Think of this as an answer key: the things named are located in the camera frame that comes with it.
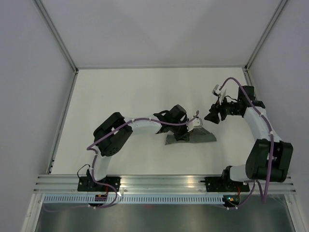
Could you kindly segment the grey cloth napkin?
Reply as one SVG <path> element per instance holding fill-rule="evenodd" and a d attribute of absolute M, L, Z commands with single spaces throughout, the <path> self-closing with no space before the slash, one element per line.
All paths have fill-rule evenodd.
<path fill-rule="evenodd" d="M 168 134 L 165 138 L 165 145 L 179 144 L 179 143 L 189 143 L 189 144 L 199 144 L 199 143 L 211 143 L 216 142 L 217 139 L 215 135 L 205 128 L 193 129 L 183 138 L 176 139 L 175 135 Z"/>

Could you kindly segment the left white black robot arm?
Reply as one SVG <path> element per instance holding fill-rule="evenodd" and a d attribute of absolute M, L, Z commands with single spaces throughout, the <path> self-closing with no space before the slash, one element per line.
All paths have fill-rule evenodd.
<path fill-rule="evenodd" d="M 119 112 L 109 116 L 95 129 L 94 142 L 87 150 L 95 152 L 88 185 L 94 191 L 105 187 L 107 169 L 113 155 L 118 153 L 130 136 L 138 134 L 167 133 L 166 144 L 189 142 L 190 133 L 199 126 L 199 112 L 188 118 L 186 110 L 175 105 L 171 110 L 154 113 L 148 117 L 124 117 Z"/>

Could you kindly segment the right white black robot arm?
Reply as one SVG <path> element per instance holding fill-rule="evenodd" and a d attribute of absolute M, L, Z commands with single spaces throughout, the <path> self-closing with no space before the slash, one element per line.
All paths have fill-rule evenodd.
<path fill-rule="evenodd" d="M 241 86 L 236 101 L 228 101 L 216 85 L 212 91 L 217 96 L 216 103 L 211 105 L 206 121 L 219 124 L 227 116 L 241 116 L 252 132 L 255 143 L 243 165 L 227 166 L 220 179 L 221 187 L 226 191 L 233 190 L 238 182 L 249 180 L 269 180 L 284 182 L 293 154 L 291 143 L 284 142 L 272 129 L 268 120 L 266 107 L 256 99 L 252 86 Z"/>

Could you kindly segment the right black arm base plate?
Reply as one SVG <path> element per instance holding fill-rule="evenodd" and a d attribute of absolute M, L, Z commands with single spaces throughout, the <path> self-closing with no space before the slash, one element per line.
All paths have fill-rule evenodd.
<path fill-rule="evenodd" d="M 207 192 L 242 193 L 250 191 L 248 185 L 244 185 L 242 182 L 225 180 L 222 177 L 205 177 L 204 180 L 200 182 L 205 184 Z"/>

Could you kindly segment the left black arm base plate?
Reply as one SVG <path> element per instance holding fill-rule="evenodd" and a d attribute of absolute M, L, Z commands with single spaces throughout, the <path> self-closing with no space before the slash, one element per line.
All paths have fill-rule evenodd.
<path fill-rule="evenodd" d="M 80 177 L 77 191 L 78 192 L 114 192 L 114 189 L 116 191 L 119 191 L 121 177 L 118 176 L 108 176 L 104 178 L 103 180 L 99 181 L 100 183 L 103 183 L 104 185 L 99 185 L 95 182 L 93 182 L 91 177 Z"/>

